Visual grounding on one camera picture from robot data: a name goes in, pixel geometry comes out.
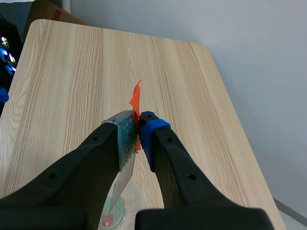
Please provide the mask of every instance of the clear plastic cup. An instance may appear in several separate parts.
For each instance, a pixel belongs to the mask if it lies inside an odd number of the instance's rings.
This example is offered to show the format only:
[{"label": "clear plastic cup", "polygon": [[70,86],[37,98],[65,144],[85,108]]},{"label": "clear plastic cup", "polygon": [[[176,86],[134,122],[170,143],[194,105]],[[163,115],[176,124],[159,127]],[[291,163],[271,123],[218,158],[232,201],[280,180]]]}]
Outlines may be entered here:
[{"label": "clear plastic cup", "polygon": [[108,215],[113,188],[114,183],[106,198],[98,230],[133,230],[136,214],[141,209],[144,209],[144,201],[140,187],[130,179],[114,205],[114,208]]}]

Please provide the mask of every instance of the red object in cup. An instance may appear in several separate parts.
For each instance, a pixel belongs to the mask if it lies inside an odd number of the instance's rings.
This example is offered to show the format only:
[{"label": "red object in cup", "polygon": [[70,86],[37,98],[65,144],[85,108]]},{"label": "red object in cup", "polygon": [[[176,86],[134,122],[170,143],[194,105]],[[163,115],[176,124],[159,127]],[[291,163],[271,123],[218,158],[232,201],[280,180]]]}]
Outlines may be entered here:
[{"label": "red object in cup", "polygon": [[113,214],[102,216],[102,226],[110,227],[113,225]]}]

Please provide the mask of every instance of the cardboard box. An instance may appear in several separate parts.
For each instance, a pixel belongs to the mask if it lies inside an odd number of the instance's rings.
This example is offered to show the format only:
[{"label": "cardboard box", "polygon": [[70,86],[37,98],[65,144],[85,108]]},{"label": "cardboard box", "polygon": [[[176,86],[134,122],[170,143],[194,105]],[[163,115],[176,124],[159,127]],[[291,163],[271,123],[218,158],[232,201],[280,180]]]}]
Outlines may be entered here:
[{"label": "cardboard box", "polygon": [[31,9],[24,26],[24,39],[27,36],[31,23],[37,19],[49,19],[65,23],[88,25],[63,9],[51,4],[47,0],[36,0],[31,5]]}]

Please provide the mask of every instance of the wooden table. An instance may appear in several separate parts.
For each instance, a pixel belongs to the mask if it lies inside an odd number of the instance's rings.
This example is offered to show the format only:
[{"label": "wooden table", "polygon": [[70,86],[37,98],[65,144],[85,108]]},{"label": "wooden table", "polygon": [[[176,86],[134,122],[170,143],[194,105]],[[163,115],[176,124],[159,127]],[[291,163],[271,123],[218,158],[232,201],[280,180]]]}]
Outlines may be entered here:
[{"label": "wooden table", "polygon": [[[285,229],[210,52],[203,46],[90,26],[35,21],[0,119],[0,196],[36,177],[100,123],[131,109],[168,121],[196,164],[231,200]],[[133,179],[163,207],[141,151]]]}]

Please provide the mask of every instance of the orange tape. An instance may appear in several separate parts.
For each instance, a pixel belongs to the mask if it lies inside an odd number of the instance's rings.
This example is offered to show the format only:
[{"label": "orange tape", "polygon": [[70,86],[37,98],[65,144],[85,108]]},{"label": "orange tape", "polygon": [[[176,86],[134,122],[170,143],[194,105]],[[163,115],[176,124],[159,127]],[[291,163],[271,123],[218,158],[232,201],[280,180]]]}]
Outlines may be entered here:
[{"label": "orange tape", "polygon": [[[134,121],[134,126],[137,130],[137,133],[139,132],[139,120],[140,120],[140,92],[141,92],[141,89],[140,89],[139,84],[141,81],[142,80],[138,81],[138,83],[134,87],[133,96],[131,100],[129,101],[129,104],[131,104],[133,108],[133,121]],[[135,149],[136,149],[136,153],[138,153],[139,150],[141,150],[141,142],[139,139],[139,135],[137,136]]]}]

